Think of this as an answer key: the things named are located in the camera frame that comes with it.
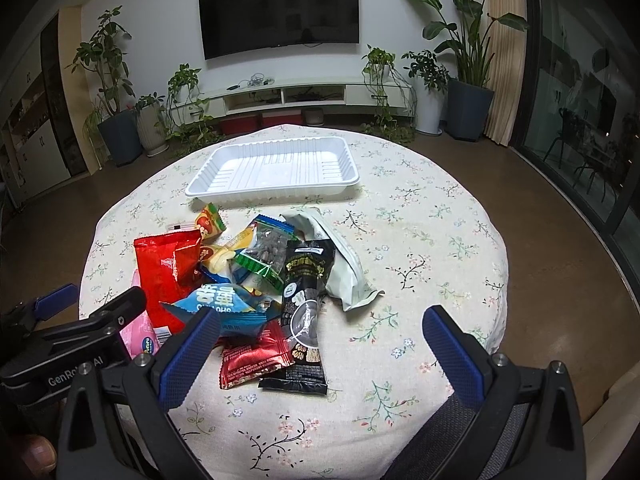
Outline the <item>person's left hand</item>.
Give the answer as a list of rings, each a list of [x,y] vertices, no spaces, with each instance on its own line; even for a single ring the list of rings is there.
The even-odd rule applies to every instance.
[[[58,453],[47,438],[28,436],[21,450],[21,459],[36,479],[45,479],[55,470]]]

